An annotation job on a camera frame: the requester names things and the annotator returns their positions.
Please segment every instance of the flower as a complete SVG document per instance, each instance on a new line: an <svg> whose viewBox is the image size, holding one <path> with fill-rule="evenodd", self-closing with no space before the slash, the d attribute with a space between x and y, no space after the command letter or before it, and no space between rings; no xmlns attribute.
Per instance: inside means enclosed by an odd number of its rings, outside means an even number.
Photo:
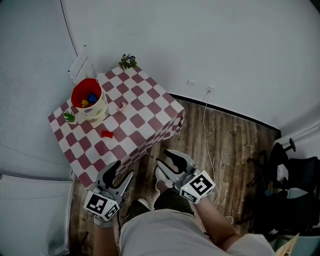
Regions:
<svg viewBox="0 0 320 256"><path fill-rule="evenodd" d="M126 57L126 59L125 59L125 64L127 64L127 65L131 65L132 64L132 58L131 57Z"/></svg>

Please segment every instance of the red block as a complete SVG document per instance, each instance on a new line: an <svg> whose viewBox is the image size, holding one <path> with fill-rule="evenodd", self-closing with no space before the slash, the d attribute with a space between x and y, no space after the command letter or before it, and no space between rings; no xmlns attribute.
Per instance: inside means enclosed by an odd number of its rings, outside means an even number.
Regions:
<svg viewBox="0 0 320 256"><path fill-rule="evenodd" d="M103 130L101 132L101 136L108 137L108 138L112 139L114 137L114 133L112 131Z"/></svg>

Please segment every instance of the black chair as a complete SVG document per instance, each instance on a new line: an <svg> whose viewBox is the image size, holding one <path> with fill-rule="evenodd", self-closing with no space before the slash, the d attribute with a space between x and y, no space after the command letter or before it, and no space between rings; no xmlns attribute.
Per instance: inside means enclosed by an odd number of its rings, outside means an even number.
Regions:
<svg viewBox="0 0 320 256"><path fill-rule="evenodd" d="M290 140L290 147L283 148L276 143L271 151L269 161L266 152L264 163L249 158L248 162L256 164L261 172L256 175L247 187L257 184L252 216L236 221L241 225L252 220L249 232L263 234L272 241L279 234L292 235L297 232L311 234L313 226L319 223L320 219L320 161L317 157L307 159L289 159L286 151L296 150L294 142ZM288 179L282 182L277 180L278 165L284 165L288 170ZM268 184L272 181L274 188L282 191L269 195ZM288 189L298 188L306 194L287 198Z"/></svg>
<svg viewBox="0 0 320 256"><path fill-rule="evenodd" d="M284 165L287 169L289 168L289 158L287 156L287 151L293 150L296 152L296 146L294 141L290 138L290 146L283 148L281 144L276 143L270 153L269 161L267 157L267 152L265 150L258 153L260 157L263 157L263 163L253 158L248 158L248 163L254 163L259 167L260 172L257 172L255 177L251 182L249 182L246 187L250 188L255 186L261 179L264 181L265 188L268 187L270 181L273 181L275 188L280 186L280 182L277 181L277 171L278 165Z"/></svg>
<svg viewBox="0 0 320 256"><path fill-rule="evenodd" d="M278 235L308 234L319 223L319 198L310 192L297 198L286 198L283 193L265 196L257 202L251 232L263 234L268 241Z"/></svg>

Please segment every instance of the person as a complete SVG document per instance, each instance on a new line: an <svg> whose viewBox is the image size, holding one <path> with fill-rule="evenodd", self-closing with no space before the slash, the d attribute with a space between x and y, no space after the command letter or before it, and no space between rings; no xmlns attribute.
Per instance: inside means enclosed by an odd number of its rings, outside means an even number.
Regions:
<svg viewBox="0 0 320 256"><path fill-rule="evenodd" d="M202 231L187 199L157 168L155 189L160 196L151 211L145 199L133 201L123 221L119 247L122 256L274 256L259 234L240 237L208 198L195 209ZM113 227L95 225L93 256L117 256Z"/></svg>

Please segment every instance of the table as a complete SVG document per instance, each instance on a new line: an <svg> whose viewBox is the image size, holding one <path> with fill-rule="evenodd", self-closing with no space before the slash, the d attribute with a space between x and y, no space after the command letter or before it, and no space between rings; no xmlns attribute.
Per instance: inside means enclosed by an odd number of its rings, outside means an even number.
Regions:
<svg viewBox="0 0 320 256"><path fill-rule="evenodd" d="M141 68L118 66L96 78L105 93L109 115L104 121L89 122L64 102L49 117L50 126L73 171L86 188L109 163L120 160L116 177L147 153L156 143L180 134L184 108ZM117 109L126 103L124 112ZM73 112L77 124L70 124L63 111ZM101 137L113 132L113 138Z"/></svg>

